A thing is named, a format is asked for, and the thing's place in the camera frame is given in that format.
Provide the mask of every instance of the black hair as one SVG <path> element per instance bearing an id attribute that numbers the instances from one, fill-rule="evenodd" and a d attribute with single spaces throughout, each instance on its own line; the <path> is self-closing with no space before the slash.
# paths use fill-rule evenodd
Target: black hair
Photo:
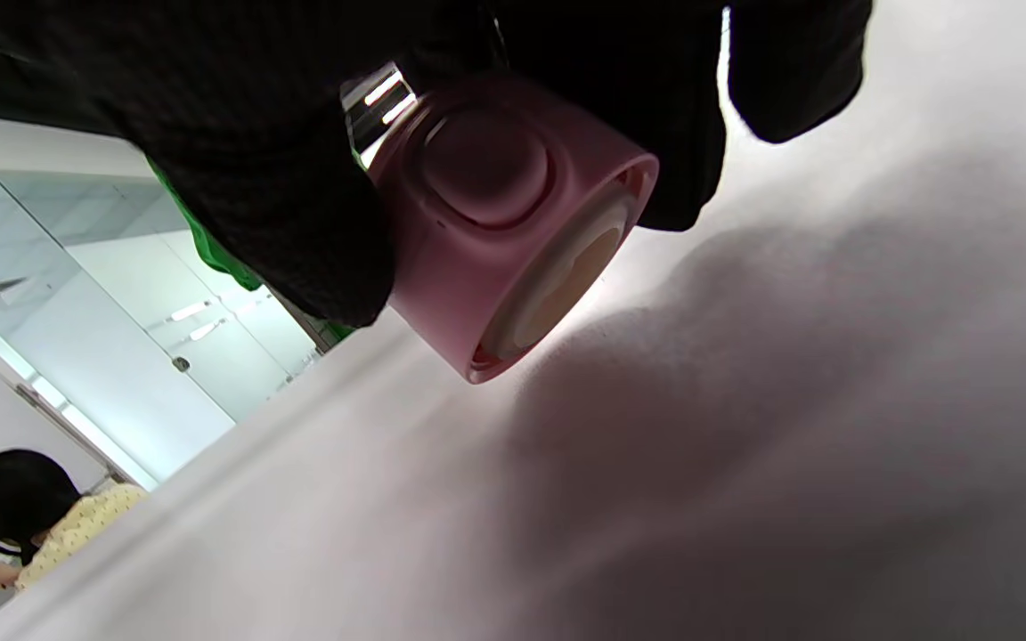
<path id="1" fill-rule="evenodd" d="M 48 455 L 0 451 L 0 555 L 30 564 L 39 549 L 34 538 L 65 518 L 81 497 L 70 475 Z"/>

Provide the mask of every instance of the person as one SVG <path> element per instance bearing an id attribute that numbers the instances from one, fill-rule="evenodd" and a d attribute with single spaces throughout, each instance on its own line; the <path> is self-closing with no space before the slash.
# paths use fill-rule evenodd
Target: person
<path id="1" fill-rule="evenodd" d="M 729 97 L 759 138 L 850 105 L 872 0 L 0 0 L 0 31 L 69 70 L 228 252 L 303 312 L 361 327 L 395 264 L 342 82 L 396 61 L 422 92 L 508 63 L 655 153 L 639 224 L 683 231 L 723 166 L 727 8 Z"/>
<path id="2" fill-rule="evenodd" d="M 0 451 L 0 588 L 25 590 L 72 557 L 146 496 L 118 483 L 83 495 L 48 455 L 29 449 Z"/>

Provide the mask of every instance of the yellow shirt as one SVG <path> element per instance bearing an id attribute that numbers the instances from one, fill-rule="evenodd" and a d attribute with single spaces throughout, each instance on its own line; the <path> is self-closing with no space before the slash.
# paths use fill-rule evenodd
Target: yellow shirt
<path id="1" fill-rule="evenodd" d="M 93 496 L 85 496 L 50 529 L 34 560 L 17 575 L 15 588 L 25 590 L 45 576 L 58 563 L 73 557 L 94 536 L 121 518 L 147 493 L 135 484 L 118 484 Z"/>

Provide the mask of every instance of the glass wall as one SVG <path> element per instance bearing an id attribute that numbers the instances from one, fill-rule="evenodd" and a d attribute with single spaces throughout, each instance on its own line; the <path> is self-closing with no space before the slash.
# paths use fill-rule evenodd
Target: glass wall
<path id="1" fill-rule="evenodd" d="M 267 288 L 205 267 L 159 184 L 80 175 L 0 174 L 0 339 L 158 479 L 318 357 Z"/>

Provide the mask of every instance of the ceiling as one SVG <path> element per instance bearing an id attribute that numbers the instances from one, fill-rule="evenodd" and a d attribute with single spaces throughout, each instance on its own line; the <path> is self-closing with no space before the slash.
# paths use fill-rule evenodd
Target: ceiling
<path id="1" fill-rule="evenodd" d="M 82 271 L 63 247 L 186 229 L 151 179 L 0 174 L 0 335 Z"/>

